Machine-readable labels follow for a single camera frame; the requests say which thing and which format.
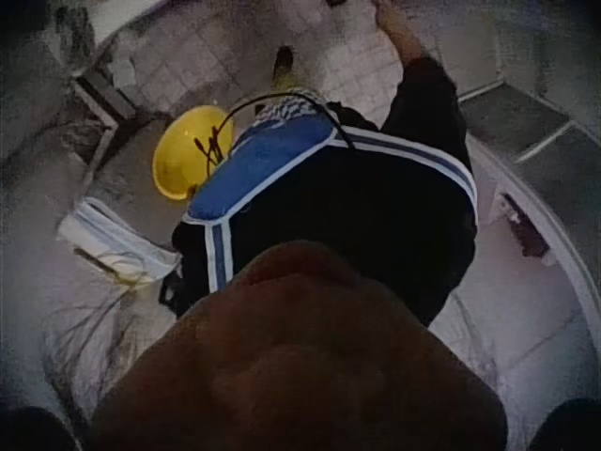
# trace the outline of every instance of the tiled floor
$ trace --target tiled floor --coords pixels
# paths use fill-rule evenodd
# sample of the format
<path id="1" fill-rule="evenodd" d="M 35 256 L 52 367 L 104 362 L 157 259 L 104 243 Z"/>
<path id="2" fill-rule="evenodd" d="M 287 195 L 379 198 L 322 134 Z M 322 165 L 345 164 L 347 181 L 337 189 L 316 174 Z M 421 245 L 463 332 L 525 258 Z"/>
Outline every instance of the tiled floor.
<path id="1" fill-rule="evenodd" d="M 494 183 L 476 164 L 474 172 L 484 219 Z M 504 218 L 480 226 L 474 262 L 431 330 L 501 397 L 508 449 L 526 449 L 562 402 L 599 394 L 593 342 L 566 274 L 523 257 Z"/>
<path id="2" fill-rule="evenodd" d="M 456 76 L 460 92 L 496 78 L 491 21 L 472 15 L 459 26 L 426 8 L 409 9 L 408 15 L 424 47 Z M 472 31 L 478 39 L 470 38 Z M 136 86 L 124 92 L 137 104 L 176 115 L 208 102 L 229 108 L 269 90 L 282 44 L 294 47 L 305 84 L 378 124 L 403 73 L 368 0 L 348 0 L 338 8 L 323 0 L 174 1 L 127 33 L 136 40 Z M 470 54 L 485 64 L 469 68 Z"/>

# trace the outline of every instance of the hand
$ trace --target hand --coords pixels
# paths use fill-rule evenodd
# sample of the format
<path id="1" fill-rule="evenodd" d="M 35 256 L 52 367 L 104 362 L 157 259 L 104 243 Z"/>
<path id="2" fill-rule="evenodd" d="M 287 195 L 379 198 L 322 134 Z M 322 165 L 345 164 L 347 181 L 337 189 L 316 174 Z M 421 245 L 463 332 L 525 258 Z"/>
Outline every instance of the hand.
<path id="1" fill-rule="evenodd" d="M 376 23 L 387 35 L 400 34 L 406 28 L 405 14 L 391 0 L 372 0 L 376 7 Z"/>

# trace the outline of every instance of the shoe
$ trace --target shoe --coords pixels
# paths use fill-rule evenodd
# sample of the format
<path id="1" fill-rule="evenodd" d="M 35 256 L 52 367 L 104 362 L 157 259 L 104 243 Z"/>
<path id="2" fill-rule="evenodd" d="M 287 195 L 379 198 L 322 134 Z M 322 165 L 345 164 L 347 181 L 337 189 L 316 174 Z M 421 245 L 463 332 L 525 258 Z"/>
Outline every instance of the shoe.
<path id="1" fill-rule="evenodd" d="M 275 64 L 273 65 L 273 80 L 291 72 L 293 63 L 294 52 L 292 52 L 292 48 L 287 45 L 280 47 L 275 57 Z"/>

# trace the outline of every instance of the foot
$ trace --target foot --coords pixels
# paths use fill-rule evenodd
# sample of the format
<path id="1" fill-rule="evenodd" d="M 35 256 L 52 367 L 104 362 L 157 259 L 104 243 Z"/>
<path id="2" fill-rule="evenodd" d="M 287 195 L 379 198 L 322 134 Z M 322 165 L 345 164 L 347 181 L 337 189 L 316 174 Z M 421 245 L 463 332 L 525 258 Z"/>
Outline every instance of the foot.
<path id="1" fill-rule="evenodd" d="M 403 33 L 407 28 L 405 13 L 391 0 L 372 0 L 376 7 L 376 23 L 389 36 Z"/>
<path id="2" fill-rule="evenodd" d="M 293 63 L 294 53 L 292 52 L 292 48 L 287 45 L 280 47 L 275 57 L 275 64 L 273 65 L 273 80 L 277 80 L 279 77 L 290 73 Z"/>

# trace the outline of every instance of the yellow helmet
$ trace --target yellow helmet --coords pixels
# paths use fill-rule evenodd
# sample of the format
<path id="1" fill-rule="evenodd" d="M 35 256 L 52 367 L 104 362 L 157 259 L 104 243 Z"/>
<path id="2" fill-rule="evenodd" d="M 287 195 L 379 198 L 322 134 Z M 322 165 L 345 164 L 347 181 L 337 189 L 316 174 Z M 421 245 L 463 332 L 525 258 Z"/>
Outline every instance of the yellow helmet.
<path id="1" fill-rule="evenodd" d="M 208 179 L 217 163 L 196 145 L 197 139 L 208 152 L 208 140 L 213 127 L 218 129 L 227 113 L 217 106 L 193 108 L 179 117 L 159 141 L 152 160 L 152 177 L 161 194 L 173 200 L 185 200 L 193 195 Z M 217 138 L 224 158 L 232 149 L 234 123 L 228 120 Z"/>

